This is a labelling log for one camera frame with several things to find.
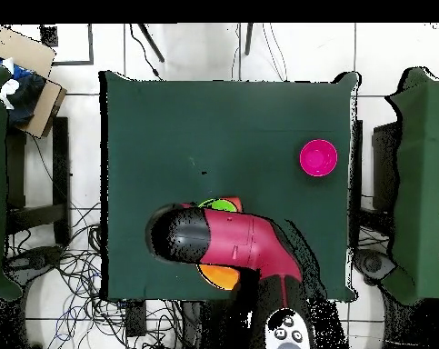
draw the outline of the black cable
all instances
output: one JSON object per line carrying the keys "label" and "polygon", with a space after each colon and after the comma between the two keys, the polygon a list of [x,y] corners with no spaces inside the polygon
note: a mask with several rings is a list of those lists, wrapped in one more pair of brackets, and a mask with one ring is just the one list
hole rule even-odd
{"label": "black cable", "polygon": [[368,243],[368,244],[359,244],[358,246],[371,246],[371,245],[373,245],[373,244],[379,244],[379,245],[381,245],[384,249],[386,249],[386,247],[383,245],[384,242],[387,242],[387,241],[381,241],[381,240],[379,240],[379,241],[377,241],[377,242],[371,242],[371,243]]}
{"label": "black cable", "polygon": [[[97,291],[94,289],[95,282],[94,280],[91,280],[89,276],[94,275],[94,271],[91,269],[92,261],[95,258],[95,255],[85,255],[85,258],[83,259],[83,264],[79,271],[77,271],[77,264],[72,264],[72,262],[69,264],[69,262],[66,262],[67,267],[65,269],[61,269],[59,267],[59,271],[61,273],[61,276],[65,277],[65,283],[68,285],[69,289],[71,290],[71,293],[77,296],[82,296],[82,292],[88,292],[90,293],[89,298],[85,301],[85,304],[78,313],[85,312],[87,314],[87,317],[92,319],[92,325],[90,325],[90,328],[85,332],[84,336],[80,338],[80,341],[78,342],[77,349],[80,349],[81,344],[85,337],[89,334],[89,331],[91,331],[94,327],[99,329],[101,333],[105,335],[114,335],[115,338],[118,340],[120,344],[123,344],[125,346],[125,349],[139,349],[136,347],[136,343],[138,342],[138,339],[135,340],[134,346],[130,346],[127,339],[123,338],[121,339],[119,337],[119,333],[124,334],[124,320],[120,322],[116,322],[115,319],[109,314],[108,306],[110,303],[106,303],[103,300],[99,299],[97,296]],[[73,288],[73,285],[71,283],[72,279],[77,279],[78,284],[82,284],[78,290],[75,290]],[[182,332],[184,328],[179,323],[178,318],[175,315],[175,308],[178,307],[177,302],[164,302],[165,307],[162,309],[167,310],[167,312],[171,315],[172,320],[170,320],[165,314],[161,316],[161,318],[158,320],[157,330],[155,331],[147,331],[147,335],[151,335],[155,339],[154,344],[145,344],[142,346],[142,349],[177,349],[178,342],[180,341],[185,346],[191,346],[183,337]],[[76,321],[75,319],[79,316],[75,316],[73,319],[69,319],[67,317],[67,330],[68,335],[73,337],[75,334],[75,326]],[[161,323],[166,320],[170,328],[162,329]],[[109,334],[105,330],[102,329],[102,327],[108,326],[112,333]],[[175,341],[174,341],[174,348],[170,348],[167,346],[164,346],[162,341],[165,338],[165,333],[169,330],[173,330],[175,334]],[[63,346],[65,341],[63,341],[60,346],[57,349],[61,349],[61,346]]]}
{"label": "black cable", "polygon": [[[237,35],[237,39],[239,39],[240,37],[239,37],[237,31],[238,31],[238,23],[237,23],[237,27],[236,27],[236,29],[235,29],[235,34]],[[231,68],[231,77],[232,77],[232,80],[234,80],[235,58],[236,58],[236,56],[237,56],[238,48],[239,48],[239,47],[237,46],[237,48],[235,49],[235,53],[234,53],[234,61],[232,62],[232,68]]]}
{"label": "black cable", "polygon": [[284,55],[282,54],[281,47],[280,47],[279,44],[277,43],[277,39],[275,38],[274,30],[273,30],[273,25],[272,25],[271,23],[269,23],[269,26],[271,27],[271,32],[272,32],[272,34],[273,34],[273,38],[274,38],[274,41],[275,41],[275,45],[277,45],[277,49],[278,49],[279,52],[281,53],[282,61],[284,62],[285,81],[288,81],[288,76],[287,76],[287,65],[285,64]]}
{"label": "black cable", "polygon": [[[87,318],[92,320],[92,324],[87,329],[84,336],[80,338],[76,349],[80,349],[83,340],[94,328],[97,328],[102,334],[115,337],[115,339],[122,344],[125,349],[138,349],[136,346],[132,347],[128,344],[128,339],[125,334],[124,314],[117,314],[118,311],[116,311],[116,314],[111,314],[112,312],[109,309],[109,306],[113,305],[114,307],[117,307],[116,303],[104,301],[98,296],[98,289],[95,286],[95,278],[97,275],[99,276],[99,274],[96,274],[99,273],[99,269],[93,266],[93,261],[97,256],[100,256],[99,250],[101,247],[101,231],[99,225],[90,225],[87,226],[87,228],[89,230],[89,244],[92,245],[95,251],[90,252],[87,250],[83,251],[81,254],[73,254],[75,260],[65,262],[66,267],[64,269],[60,266],[57,266],[58,272],[64,278],[64,281],[69,287],[71,294],[73,294],[69,309],[73,309],[74,301],[77,297],[85,298],[85,303],[80,307],[78,314],[75,317],[73,317],[72,313],[66,313],[65,317],[63,317],[65,320],[59,325],[57,330],[60,330],[61,325],[66,324],[68,336],[73,338],[75,334],[76,319],[79,317],[79,314],[83,312]],[[77,271],[78,262],[82,263],[83,266]],[[76,289],[74,289],[72,285],[73,279],[77,280]],[[103,327],[109,327],[112,333],[108,333],[103,329]],[[68,341],[68,339],[64,340],[57,349],[61,349],[66,341]]]}
{"label": "black cable", "polygon": [[242,81],[242,23],[238,24],[238,80]]}
{"label": "black cable", "polygon": [[380,241],[378,238],[375,238],[373,235],[371,235],[370,233],[368,233],[368,232],[369,232],[369,229],[366,229],[366,228],[360,226],[360,231],[362,231],[363,233],[365,233],[365,234],[366,234],[369,238],[371,238],[372,240]]}
{"label": "black cable", "polygon": [[[365,242],[365,241],[372,241],[373,240],[373,238],[360,238],[359,240],[358,240],[358,243],[360,243],[360,242]],[[384,240],[379,240],[380,242],[387,242],[387,241],[389,241],[389,239],[388,238],[385,238]]]}
{"label": "black cable", "polygon": [[96,203],[96,204],[94,204],[90,209],[88,209],[87,210],[87,212],[84,214],[84,215],[82,215],[82,217],[77,221],[77,223],[74,225],[74,226],[72,226],[72,227],[77,227],[78,226],[78,224],[80,224],[84,219],[85,219],[85,217],[87,216],[87,215],[89,215],[97,206],[99,205],[99,202],[98,203]]}
{"label": "black cable", "polygon": [[135,36],[134,36],[134,29],[133,29],[133,27],[132,27],[132,25],[130,24],[130,35],[132,36],[132,38],[140,45],[140,46],[142,46],[142,49],[143,49],[143,53],[144,53],[144,55],[145,55],[145,61],[148,63],[148,65],[151,67],[151,69],[152,69],[152,71],[153,71],[153,74],[155,74],[155,76],[159,79],[159,80],[163,80],[164,81],[164,79],[162,79],[161,78],[161,76],[159,76],[159,73],[157,72],[157,70],[151,65],[151,63],[149,62],[149,60],[148,60],[148,58],[146,57],[146,50],[145,50],[145,47],[143,46],[143,43],[140,41],[140,40],[138,40]]}
{"label": "black cable", "polygon": [[277,72],[279,79],[284,81],[284,79],[281,77],[281,74],[279,73],[279,70],[277,69],[277,64],[275,63],[275,60],[274,60],[273,51],[271,50],[271,46],[269,45],[269,42],[267,41],[267,34],[266,34],[266,30],[264,29],[264,23],[263,23],[263,32],[264,32],[264,38],[266,39],[267,48],[269,48],[269,53],[271,54],[271,58],[273,59],[275,71]]}
{"label": "black cable", "polygon": [[180,313],[180,315],[182,316],[182,325],[184,326],[183,332],[182,332],[182,337],[184,338],[184,340],[186,340],[185,337],[185,332],[186,332],[186,322],[187,321],[194,329],[195,329],[195,339],[192,342],[193,346],[196,347],[196,343],[198,341],[198,331],[199,328],[201,326],[201,323],[199,323],[199,320],[192,320],[185,312],[185,302],[181,301],[180,305],[178,302],[175,302],[175,306],[178,310],[178,312]]}
{"label": "black cable", "polygon": [[30,237],[32,236],[32,232],[30,231],[30,229],[25,229],[25,231],[28,232],[27,237],[26,237],[24,240],[22,240],[22,242],[17,246],[17,250],[18,250],[19,254],[22,253],[22,252],[20,251],[20,250],[22,249],[21,246],[22,246],[26,241],[28,241],[28,240],[30,239]]}

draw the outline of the blue object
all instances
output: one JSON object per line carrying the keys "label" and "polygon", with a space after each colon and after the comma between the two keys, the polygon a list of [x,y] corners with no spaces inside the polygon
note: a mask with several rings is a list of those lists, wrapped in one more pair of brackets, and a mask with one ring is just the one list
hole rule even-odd
{"label": "blue object", "polygon": [[28,71],[25,70],[22,67],[19,67],[18,65],[14,65],[14,74],[13,74],[13,79],[17,80],[20,79],[21,77],[25,77],[27,75],[32,74],[32,71]]}
{"label": "blue object", "polygon": [[7,100],[14,107],[9,110],[9,126],[26,125],[34,116],[34,111],[43,88],[45,79],[37,74],[30,74],[16,80],[18,89]]}

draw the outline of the tangled wires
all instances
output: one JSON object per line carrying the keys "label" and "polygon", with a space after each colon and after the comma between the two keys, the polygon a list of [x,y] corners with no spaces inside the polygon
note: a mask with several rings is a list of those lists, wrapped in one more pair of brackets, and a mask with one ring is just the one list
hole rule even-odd
{"label": "tangled wires", "polygon": [[[195,349],[197,334],[188,341],[184,325],[190,323],[197,328],[198,322],[186,316],[183,302],[162,301],[164,306],[147,312],[147,326],[153,327],[147,328],[145,336],[126,336],[126,302],[106,301],[99,296],[101,227],[87,225],[75,233],[73,240],[84,232],[90,247],[79,253],[65,250],[56,267],[71,294],[65,299],[63,314],[56,321],[55,336],[47,349],[62,349],[65,344],[71,344],[72,349],[94,349],[89,338],[94,330],[112,336],[125,349]],[[86,329],[78,331],[83,321],[87,322]]]}

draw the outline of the electrical cord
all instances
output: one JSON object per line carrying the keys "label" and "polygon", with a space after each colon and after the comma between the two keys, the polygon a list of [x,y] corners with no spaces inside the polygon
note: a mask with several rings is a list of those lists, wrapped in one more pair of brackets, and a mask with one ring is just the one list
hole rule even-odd
{"label": "electrical cord", "polygon": [[[34,141],[46,173],[57,191],[67,199],[66,195],[55,185],[52,176],[47,170],[38,143],[35,139]],[[102,274],[100,268],[97,267],[96,264],[101,262],[101,226],[100,224],[88,224],[85,220],[88,214],[91,213],[98,204],[95,204],[85,214],[82,214],[82,212],[70,202],[70,205],[73,206],[81,216],[79,221],[73,226],[73,229],[75,229],[82,221],[85,223],[85,226],[75,230],[68,243],[62,245],[63,252],[61,254],[60,262],[58,265],[54,266],[56,271],[61,275],[66,286],[69,288],[71,294],[65,299],[63,314],[58,320],[56,320],[55,336],[46,349],[51,349],[53,343],[56,341],[60,342],[56,349],[62,349],[67,342],[71,342],[73,349],[75,349],[74,339],[77,330],[77,322],[79,321],[89,321],[89,325],[83,336],[80,337],[76,349],[81,349],[84,339],[86,339],[89,349],[93,349],[90,345],[88,335],[94,329],[99,330],[102,334],[113,336],[125,347],[125,349],[140,349],[136,346],[140,337],[135,339],[133,346],[128,343],[128,338],[125,334],[125,312],[121,309],[120,304],[117,302],[105,301],[99,297],[100,288],[97,280],[102,279]],[[79,253],[77,253],[77,251],[71,251],[69,249],[70,245],[83,233],[86,233],[88,247],[85,250],[78,251]],[[18,251],[22,250],[22,244],[30,237],[31,233],[29,232],[26,239],[23,240],[16,249]],[[161,315],[158,319],[157,327],[154,330],[146,331],[146,335],[154,339],[155,342],[153,344],[144,342],[142,349],[182,349],[183,346],[192,347],[192,345],[184,339],[185,330],[183,325],[185,325],[186,318],[181,307],[179,307],[178,302],[164,301],[164,305],[165,306],[160,309],[149,312],[147,318],[163,310],[166,310],[169,313],[170,318],[167,317],[166,314]],[[182,317],[182,323],[179,321],[175,309],[179,311],[179,314]],[[170,327],[161,328],[161,323],[164,319],[168,322]],[[109,328],[111,333],[105,331],[104,328]],[[167,336],[167,332],[171,331],[174,333],[175,338],[173,347],[163,343],[163,340]]]}
{"label": "electrical cord", "polygon": [[[236,29],[235,29],[235,34],[237,35],[237,39],[240,39],[240,36],[238,35],[237,31],[238,31],[238,23],[237,23],[237,27],[236,27]],[[232,62],[232,68],[231,68],[231,77],[232,77],[232,80],[234,80],[235,58],[236,58],[236,56],[237,56],[238,48],[239,48],[239,47],[237,46],[237,48],[235,49],[235,53],[234,53],[234,61]]]}
{"label": "electrical cord", "polygon": [[[387,249],[387,247],[386,247],[385,245],[383,245],[383,243],[388,242],[388,241],[389,241],[388,238],[387,238],[387,239],[378,239],[378,238],[375,238],[373,235],[371,235],[371,234],[369,233],[369,229],[365,229],[365,228],[363,228],[362,226],[360,226],[360,231],[363,232],[364,234],[366,234],[366,235],[368,236],[368,238],[365,238],[365,239],[361,239],[361,240],[359,240],[359,242],[358,242],[359,246],[369,246],[369,245],[373,245],[373,244],[379,244],[379,245],[381,245],[385,250]],[[361,242],[364,242],[364,241],[373,241],[373,242],[371,242],[371,243],[369,243],[369,244],[360,244]]]}
{"label": "electrical cord", "polygon": [[27,232],[27,236],[19,243],[17,247],[15,247],[15,234],[12,234],[12,246],[9,245],[9,249],[12,250],[13,256],[17,256],[17,253],[21,254],[26,252],[26,249],[24,249],[22,245],[31,238],[32,232],[30,229],[25,229],[25,232]]}
{"label": "electrical cord", "polygon": [[264,38],[266,40],[266,44],[267,44],[267,48],[269,49],[269,53],[271,54],[271,59],[273,59],[273,64],[274,64],[274,69],[277,72],[277,75],[279,76],[279,79],[281,79],[282,81],[284,81],[284,79],[282,78],[279,70],[277,69],[277,64],[275,63],[274,60],[274,55],[273,55],[273,51],[271,50],[271,46],[269,45],[269,42],[267,40],[267,34],[266,34],[266,30],[264,29],[264,23],[263,23],[263,33],[264,33]]}
{"label": "electrical cord", "polygon": [[145,61],[148,63],[148,65],[151,67],[151,70],[153,71],[153,74],[159,79],[159,80],[162,80],[162,81],[164,81],[164,79],[163,78],[161,78],[161,76],[159,76],[159,72],[151,65],[151,63],[149,62],[149,60],[148,60],[148,58],[146,57],[146,50],[145,50],[145,47],[143,46],[143,43],[139,40],[139,39],[137,39],[136,37],[135,37],[135,35],[134,35],[134,28],[132,27],[132,24],[130,24],[129,25],[130,26],[130,35],[132,36],[132,38],[140,45],[140,46],[142,46],[142,49],[143,49],[143,53],[144,53],[144,56],[145,56]]}
{"label": "electrical cord", "polygon": [[281,53],[282,61],[284,62],[285,81],[288,82],[288,76],[287,76],[287,65],[285,64],[284,55],[282,54],[281,47],[280,47],[279,44],[277,43],[277,39],[275,38],[273,25],[272,25],[271,23],[269,23],[269,26],[271,27],[271,33],[273,34],[273,38],[274,38],[274,41],[275,41],[275,45],[277,45],[277,49],[278,49],[279,52]]}

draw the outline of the cardboard box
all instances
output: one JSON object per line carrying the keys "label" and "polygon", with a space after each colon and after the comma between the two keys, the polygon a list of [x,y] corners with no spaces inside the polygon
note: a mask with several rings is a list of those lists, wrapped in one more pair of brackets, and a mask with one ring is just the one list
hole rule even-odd
{"label": "cardboard box", "polygon": [[47,136],[53,125],[53,118],[59,111],[66,93],[61,85],[48,79],[51,64],[55,59],[55,51],[33,39],[0,26],[0,58],[7,59],[9,57],[13,58],[15,65],[35,71],[46,80],[43,92],[36,104],[35,115],[27,125],[17,128],[33,136]]}

